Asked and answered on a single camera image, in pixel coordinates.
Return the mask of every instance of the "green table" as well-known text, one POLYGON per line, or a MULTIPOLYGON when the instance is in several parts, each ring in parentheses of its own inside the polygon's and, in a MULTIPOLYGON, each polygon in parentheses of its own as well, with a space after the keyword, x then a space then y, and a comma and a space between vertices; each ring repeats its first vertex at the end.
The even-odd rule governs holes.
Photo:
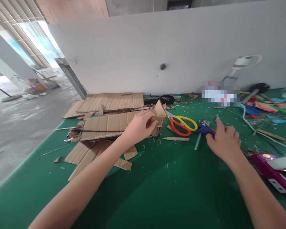
MULTIPOLYGON (((281 92, 272 90, 267 95, 280 98, 281 92)), ((193 100, 184 97, 183 101, 193 100)), ((257 147, 259 152, 277 154, 263 137, 253 137, 239 116, 213 107, 197 98, 192 104, 176 106, 172 113, 196 122, 207 118, 214 128, 218 113, 226 125, 240 132, 243 151, 257 147)), ((242 114, 239 108, 230 110, 242 114)), ((77 122, 68 119, 59 128, 77 122)), ((286 137, 286 127, 277 126, 275 131, 286 137)), ((75 165, 53 163, 59 156, 64 159, 76 144, 64 142, 67 133, 68 130, 53 131, 0 185, 0 228, 27 228, 68 183, 75 165), (61 149, 40 157, 58 148, 61 149)), ((139 155, 131 160, 131 171, 113 168, 73 228, 252 228, 232 172, 209 149, 206 139, 202 138, 195 151, 197 133, 190 136, 189 142, 162 139, 167 136, 174 133, 164 129, 160 140, 149 138, 136 144, 139 155)), ((285 148, 276 146, 286 155, 285 148)), ((286 197, 267 185, 286 209, 286 197)))

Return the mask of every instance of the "pink plastic object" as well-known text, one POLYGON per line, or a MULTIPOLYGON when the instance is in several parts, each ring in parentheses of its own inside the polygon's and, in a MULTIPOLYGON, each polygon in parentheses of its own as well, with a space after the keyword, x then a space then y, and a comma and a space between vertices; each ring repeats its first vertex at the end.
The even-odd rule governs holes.
POLYGON ((283 175, 283 171, 275 170, 267 163, 269 160, 277 159, 276 156, 269 153, 258 153, 249 156, 248 159, 281 194, 286 195, 286 177, 283 175))

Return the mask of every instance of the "gray floor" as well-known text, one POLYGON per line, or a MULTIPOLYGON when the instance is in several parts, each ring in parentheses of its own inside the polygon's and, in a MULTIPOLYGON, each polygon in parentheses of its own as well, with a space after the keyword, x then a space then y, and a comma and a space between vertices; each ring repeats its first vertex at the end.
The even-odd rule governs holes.
MULTIPOLYGON (((61 88, 27 101, 20 98, 2 103, 0 91, 0 183, 61 123, 79 95, 65 76, 54 78, 61 88)), ((0 88, 11 95, 21 94, 6 77, 0 88)))

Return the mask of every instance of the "white wall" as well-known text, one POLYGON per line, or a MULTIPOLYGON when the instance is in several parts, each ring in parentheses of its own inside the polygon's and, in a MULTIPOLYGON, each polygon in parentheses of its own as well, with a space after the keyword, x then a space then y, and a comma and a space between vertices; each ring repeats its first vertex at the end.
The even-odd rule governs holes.
POLYGON ((89 93, 188 93, 221 81, 238 56, 260 54, 238 85, 286 87, 286 0, 49 25, 89 93), (167 69, 160 70, 166 63, 167 69))
POLYGON ((21 79, 38 78, 30 66, 0 35, 0 72, 7 78, 17 75, 21 79))

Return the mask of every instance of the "cardboard scrap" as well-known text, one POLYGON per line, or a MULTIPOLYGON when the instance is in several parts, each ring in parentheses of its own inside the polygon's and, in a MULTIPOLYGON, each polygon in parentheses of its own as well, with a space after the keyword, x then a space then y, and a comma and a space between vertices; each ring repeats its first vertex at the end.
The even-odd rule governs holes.
MULTIPOLYGON (((84 155, 83 159, 79 162, 78 166, 75 168, 68 181, 71 181, 76 177, 81 171, 86 168, 95 158, 100 156, 113 142, 107 140, 100 140, 94 143, 91 149, 88 149, 87 153, 84 155)), ((114 166, 117 166, 124 170, 130 170, 132 163, 127 162, 121 158, 117 160, 114 166)))
POLYGON ((77 143, 76 146, 71 150, 71 152, 64 159, 64 162, 78 165, 90 149, 86 147, 83 143, 77 143))
POLYGON ((60 159, 61 159, 61 156, 60 156, 60 157, 58 157, 58 158, 56 158, 56 160, 55 160, 55 161, 53 161, 53 163, 59 163, 59 162, 60 162, 60 159))
POLYGON ((81 113, 78 113, 77 110, 80 108, 80 106, 82 106, 83 103, 83 100, 75 100, 67 111, 67 113, 61 119, 72 118, 82 115, 81 113))
MULTIPOLYGON (((150 109, 150 111, 156 115, 151 118, 151 121, 158 121, 155 128, 156 131, 153 130, 152 132, 152 136, 155 137, 161 131, 163 122, 167 115, 160 100, 158 100, 155 108, 150 109)), ((79 134, 79 140, 83 142, 86 140, 105 139, 119 136, 129 125, 135 114, 138 114, 139 112, 141 111, 88 118, 85 120, 82 132, 79 134)))
POLYGON ((128 161, 130 159, 132 159, 133 157, 137 156, 138 152, 135 146, 130 147, 125 153, 124 153, 124 157, 125 160, 128 161))
POLYGON ((114 166, 124 170, 130 170, 132 165, 133 164, 131 162, 125 161, 121 158, 119 158, 117 162, 114 164, 114 166))
POLYGON ((102 93, 87 95, 83 104, 77 109, 79 113, 122 110, 126 108, 141 108, 144 106, 143 93, 102 93))
POLYGON ((196 99, 198 97, 198 95, 195 94, 187 94, 186 97, 191 97, 192 99, 196 99))

